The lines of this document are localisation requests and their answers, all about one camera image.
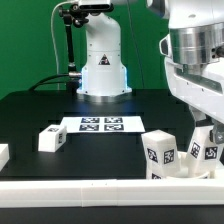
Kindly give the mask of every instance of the white block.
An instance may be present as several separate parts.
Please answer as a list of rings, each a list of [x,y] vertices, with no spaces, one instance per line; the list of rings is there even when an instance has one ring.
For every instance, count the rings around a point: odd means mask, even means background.
[[[180,170],[175,136],[156,130],[142,134],[142,141],[149,169],[163,177]]]
[[[50,125],[39,134],[38,151],[56,152],[66,142],[66,126]]]
[[[164,179],[166,177],[164,177],[158,170],[151,170],[150,168],[146,169],[146,179],[150,180],[160,180],[160,179]]]
[[[215,170],[218,163],[218,151],[223,144],[217,146],[209,139],[213,126],[196,127],[188,148],[186,162],[192,175]]]
[[[8,144],[0,144],[0,171],[9,161],[9,147]]]

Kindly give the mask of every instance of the black table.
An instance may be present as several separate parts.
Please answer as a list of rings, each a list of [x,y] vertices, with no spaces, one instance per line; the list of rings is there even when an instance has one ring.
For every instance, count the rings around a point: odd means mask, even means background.
[[[0,101],[0,143],[10,161],[0,180],[144,179],[141,133],[68,134],[56,153],[38,152],[38,134],[66,116],[141,116],[146,132],[176,136],[186,151],[194,123],[167,90],[135,90],[131,99],[96,104],[66,91],[15,92]],[[223,206],[0,209],[5,223],[222,223]]]

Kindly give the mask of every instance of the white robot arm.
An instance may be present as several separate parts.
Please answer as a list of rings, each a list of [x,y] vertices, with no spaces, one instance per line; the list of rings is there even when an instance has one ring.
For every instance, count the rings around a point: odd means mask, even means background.
[[[82,85],[77,90],[79,98],[113,102],[131,92],[127,86],[127,69],[121,62],[120,26],[103,12],[112,11],[113,5],[135,1],[68,1],[72,23],[77,28],[86,28],[87,63],[82,69]]]
[[[224,2],[148,0],[147,6],[169,18],[160,51],[171,93],[189,105],[195,120],[188,151],[204,141],[205,150],[219,149],[218,159],[224,143]]]

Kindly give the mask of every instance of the green wall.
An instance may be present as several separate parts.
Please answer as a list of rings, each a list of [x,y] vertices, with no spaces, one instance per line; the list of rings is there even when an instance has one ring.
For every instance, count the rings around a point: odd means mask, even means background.
[[[0,14],[0,98],[13,91],[27,90],[42,78],[56,74],[56,63],[50,32],[51,13],[59,0],[2,1]],[[145,0],[131,5],[133,29],[144,74],[145,88],[167,88],[163,57],[158,43],[168,32],[167,21],[153,15]],[[128,68],[132,88],[142,88],[141,73],[130,32],[127,6],[116,6],[109,16],[122,30],[122,62]],[[64,26],[55,18],[56,41],[61,72],[67,71]],[[73,30],[76,64],[85,64],[85,29]]]

